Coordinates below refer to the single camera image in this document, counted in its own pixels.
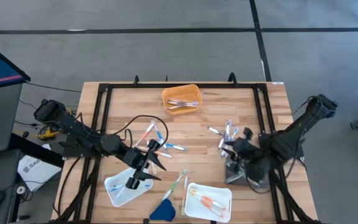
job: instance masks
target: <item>white plastic tray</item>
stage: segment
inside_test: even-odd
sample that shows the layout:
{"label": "white plastic tray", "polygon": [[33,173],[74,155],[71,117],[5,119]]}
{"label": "white plastic tray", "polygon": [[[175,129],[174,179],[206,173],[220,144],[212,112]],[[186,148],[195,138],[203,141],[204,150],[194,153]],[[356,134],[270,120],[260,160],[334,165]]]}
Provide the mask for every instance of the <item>white plastic tray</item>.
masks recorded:
{"label": "white plastic tray", "polygon": [[[198,193],[210,197],[213,200],[219,202],[221,205],[225,206],[227,208],[226,210],[220,210],[223,214],[223,218],[220,218],[215,215],[210,209],[206,208],[197,198],[192,197],[190,195],[190,189],[195,189]],[[185,213],[189,217],[203,218],[206,220],[227,223],[228,221],[230,221],[231,218],[231,200],[232,193],[230,189],[220,189],[217,187],[210,187],[191,183],[187,187]]]}
{"label": "white plastic tray", "polygon": [[139,195],[143,194],[144,192],[150,190],[153,187],[153,180],[146,179],[145,181],[140,182],[136,190],[128,189],[125,187],[124,191],[122,192],[122,195],[117,198],[117,194],[120,192],[120,189],[115,191],[111,191],[111,189],[114,188],[114,185],[125,185],[128,181],[128,178],[134,175],[134,172],[134,169],[128,168],[121,173],[113,177],[108,177],[106,178],[106,180],[104,180],[104,186],[107,190],[107,193],[113,206],[120,207],[122,205],[125,205],[126,203],[130,202],[131,200],[134,200]]}

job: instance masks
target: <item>wooden tabletop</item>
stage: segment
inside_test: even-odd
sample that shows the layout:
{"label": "wooden tabletop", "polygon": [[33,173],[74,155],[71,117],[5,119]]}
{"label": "wooden tabletop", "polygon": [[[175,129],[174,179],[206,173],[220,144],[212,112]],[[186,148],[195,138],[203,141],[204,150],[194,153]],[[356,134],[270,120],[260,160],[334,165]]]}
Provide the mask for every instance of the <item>wooden tabletop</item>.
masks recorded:
{"label": "wooden tabletop", "polygon": [[[78,113],[83,113],[84,123],[88,126],[90,126],[93,117],[98,86],[98,82],[85,83],[80,104],[78,105]],[[285,129],[293,121],[285,86],[282,83],[267,83],[267,86],[275,127],[277,130]],[[167,171],[164,171],[157,168],[156,176],[160,177],[162,181],[155,180],[152,189],[119,208],[113,207],[108,193],[104,188],[104,180],[127,169],[128,166],[113,156],[103,158],[99,170],[92,223],[142,223],[142,220],[148,218],[159,205],[161,198],[178,178],[183,169],[190,171],[188,174],[189,183],[194,182],[212,187],[231,189],[231,223],[275,223],[271,194],[259,195],[251,191],[249,187],[227,185],[224,183],[225,160],[219,158],[221,151],[218,151],[220,137],[206,129],[207,126],[212,126],[218,130],[223,130],[226,122],[231,119],[233,125],[238,126],[240,129],[240,134],[237,136],[242,137],[241,133],[245,127],[249,127],[254,132],[254,136],[259,134],[260,130],[252,89],[205,88],[200,89],[200,91],[203,104],[197,112],[171,116],[165,112],[162,106],[162,89],[113,89],[106,133],[113,133],[121,129],[128,121],[139,114],[151,114],[162,118],[166,122],[169,130],[168,142],[186,146],[188,150],[178,151],[168,149],[168,153],[173,156],[172,159],[159,156],[158,158],[161,163],[167,169]],[[267,126],[268,120],[262,93],[259,95],[266,130],[270,130]],[[99,129],[101,125],[103,105],[104,103],[102,103],[99,112],[97,129]],[[139,139],[149,122],[150,119],[139,118],[129,126],[134,135],[134,141]],[[165,136],[165,130],[162,124],[158,124],[158,127],[162,135]],[[156,137],[157,135],[154,133],[148,136],[148,138]],[[257,145],[257,138],[253,138],[252,142]],[[74,159],[69,159],[65,162],[58,192],[73,161]],[[290,162],[285,166],[286,173],[290,166],[289,164]],[[77,163],[68,178],[63,191],[62,210],[70,204],[78,192],[82,167],[83,159]],[[296,163],[287,182],[289,191],[299,206],[311,218],[317,219],[305,168]],[[182,191],[183,181],[180,181],[174,193],[170,196],[172,204],[177,211],[174,222],[209,223],[207,220],[181,215]],[[285,207],[282,195],[281,193],[278,193],[278,195],[282,208],[282,216],[285,218]],[[87,204],[88,194],[84,197],[81,218],[85,218]],[[52,218],[56,217],[57,214],[54,212]]]}

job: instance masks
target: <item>concrete floor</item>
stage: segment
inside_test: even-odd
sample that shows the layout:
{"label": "concrete floor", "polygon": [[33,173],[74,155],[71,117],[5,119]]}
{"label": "concrete floor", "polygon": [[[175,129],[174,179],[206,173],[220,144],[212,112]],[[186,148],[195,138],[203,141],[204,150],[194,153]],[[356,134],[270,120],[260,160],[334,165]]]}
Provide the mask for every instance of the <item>concrete floor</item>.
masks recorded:
{"label": "concrete floor", "polygon": [[[358,0],[256,0],[262,28],[358,27]],[[253,27],[249,1],[0,0],[0,30]],[[306,134],[303,145],[319,219],[358,223],[358,32],[264,33],[272,80],[285,82],[291,108],[323,93],[337,115]],[[0,35],[0,51],[32,82],[80,90],[86,81],[263,81],[254,33]],[[24,85],[22,100],[77,105],[80,95]],[[33,122],[19,105],[17,120]],[[15,130],[25,130],[15,126]],[[21,205],[23,223],[46,222],[57,182]]]}

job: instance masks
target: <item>orange basket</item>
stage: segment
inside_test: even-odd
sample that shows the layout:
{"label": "orange basket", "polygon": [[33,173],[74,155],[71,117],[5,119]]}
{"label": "orange basket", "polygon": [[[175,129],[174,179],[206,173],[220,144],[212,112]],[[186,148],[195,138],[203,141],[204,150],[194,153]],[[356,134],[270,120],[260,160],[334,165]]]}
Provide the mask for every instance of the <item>orange basket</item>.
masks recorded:
{"label": "orange basket", "polygon": [[[184,106],[181,108],[168,110],[168,108],[171,107],[171,105],[167,103],[168,99],[198,101],[199,103],[196,108]],[[198,110],[198,108],[200,108],[201,104],[203,103],[203,100],[201,99],[200,89],[198,88],[198,86],[196,86],[194,84],[164,89],[162,91],[162,101],[163,101],[165,110],[170,115],[195,112]]]}

